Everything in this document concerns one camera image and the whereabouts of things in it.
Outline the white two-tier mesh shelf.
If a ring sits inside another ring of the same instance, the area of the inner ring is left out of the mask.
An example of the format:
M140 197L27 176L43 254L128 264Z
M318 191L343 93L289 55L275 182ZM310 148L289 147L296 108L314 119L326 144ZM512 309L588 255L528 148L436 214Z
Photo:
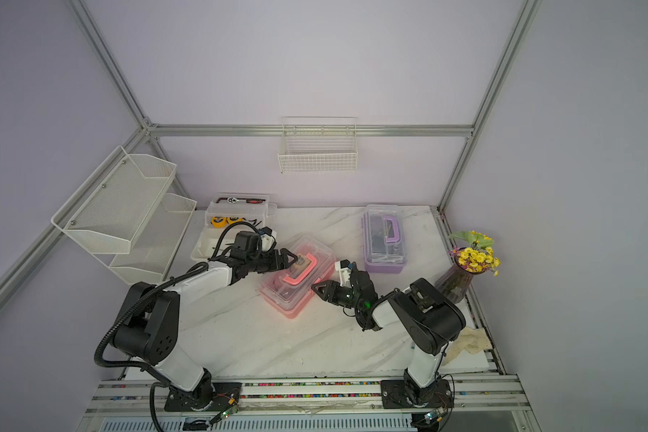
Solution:
M196 209L175 181L176 164L118 147L51 224L126 284L159 284Z

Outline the yellow tape measure left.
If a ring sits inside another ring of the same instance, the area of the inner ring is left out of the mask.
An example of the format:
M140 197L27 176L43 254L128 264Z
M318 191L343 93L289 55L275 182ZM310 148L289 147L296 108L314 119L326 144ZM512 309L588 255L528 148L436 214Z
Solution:
M223 228L228 225L225 217L212 217L210 225L216 229Z

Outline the purple toolbox clear lid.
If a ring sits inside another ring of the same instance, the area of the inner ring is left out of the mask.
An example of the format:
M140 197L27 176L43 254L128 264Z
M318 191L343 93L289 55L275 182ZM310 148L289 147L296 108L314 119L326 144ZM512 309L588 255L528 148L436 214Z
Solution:
M363 259L369 273L398 275L407 264L401 208L371 204L362 218Z

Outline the yellow flowers in vase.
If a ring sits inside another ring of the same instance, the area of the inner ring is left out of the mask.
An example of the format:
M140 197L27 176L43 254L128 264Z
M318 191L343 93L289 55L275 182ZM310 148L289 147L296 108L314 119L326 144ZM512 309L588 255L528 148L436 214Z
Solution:
M452 266L435 282L435 288L450 302L459 303L477 275L500 273L500 259L495 255L494 239L488 235L462 230L453 232L449 238L463 242L464 246L451 250Z

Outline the pink toolbox clear lid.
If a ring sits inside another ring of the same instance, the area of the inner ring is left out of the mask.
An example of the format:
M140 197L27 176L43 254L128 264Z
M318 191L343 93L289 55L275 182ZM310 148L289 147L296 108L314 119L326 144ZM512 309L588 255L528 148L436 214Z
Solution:
M307 235L287 248L297 255L296 263L266 277L259 293L276 311L293 319L315 295L311 286L331 277L337 259L331 248Z

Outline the white toolbox clear lid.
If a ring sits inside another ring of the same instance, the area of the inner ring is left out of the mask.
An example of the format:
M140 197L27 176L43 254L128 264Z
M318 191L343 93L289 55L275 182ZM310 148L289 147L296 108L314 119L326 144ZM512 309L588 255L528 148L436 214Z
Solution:
M209 259L219 237L236 222L246 221L258 229L275 220L277 204L267 194L216 194L204 213L204 227L191 253L194 262Z

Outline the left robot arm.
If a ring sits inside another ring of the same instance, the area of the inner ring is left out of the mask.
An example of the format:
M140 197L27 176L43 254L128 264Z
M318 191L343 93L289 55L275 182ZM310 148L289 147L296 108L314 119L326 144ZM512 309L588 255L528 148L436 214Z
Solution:
M219 398L211 373L190 358L178 344L181 303L229 287L251 273L286 270L298 260L279 248L268 227L248 221L225 227L205 261L183 275L161 284L139 282L131 286L111 328L95 349L95 364L102 368L138 368L155 378L149 389L149 414L155 430L158 420L156 390L165 387L190 410L212 407Z

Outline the white green work glove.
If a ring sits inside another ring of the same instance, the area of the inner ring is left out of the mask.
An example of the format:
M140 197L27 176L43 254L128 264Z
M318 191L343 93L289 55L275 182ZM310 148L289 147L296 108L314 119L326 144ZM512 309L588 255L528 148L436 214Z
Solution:
M448 365L463 352L470 355L480 354L493 349L493 344L484 328L464 328L457 339L448 345L443 364Z

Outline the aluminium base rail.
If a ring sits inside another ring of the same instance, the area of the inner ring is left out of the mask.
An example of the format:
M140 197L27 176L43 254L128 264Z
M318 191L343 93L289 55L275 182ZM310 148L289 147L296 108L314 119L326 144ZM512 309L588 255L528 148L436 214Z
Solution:
M384 377L230 379L205 410L150 381L103 381L79 431L538 431L514 375L449 374L415 407Z

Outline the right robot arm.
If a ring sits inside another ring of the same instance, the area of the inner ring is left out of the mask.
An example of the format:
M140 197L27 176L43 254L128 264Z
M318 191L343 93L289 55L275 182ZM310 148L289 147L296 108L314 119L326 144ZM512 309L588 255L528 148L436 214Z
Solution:
M440 367L448 347L466 327L462 311L424 278L381 296L369 273L355 263L341 264L338 280L316 282L311 291L324 302L351 309L363 331L400 324L414 344L403 378L380 383L383 408L452 410L453 385L442 377Z

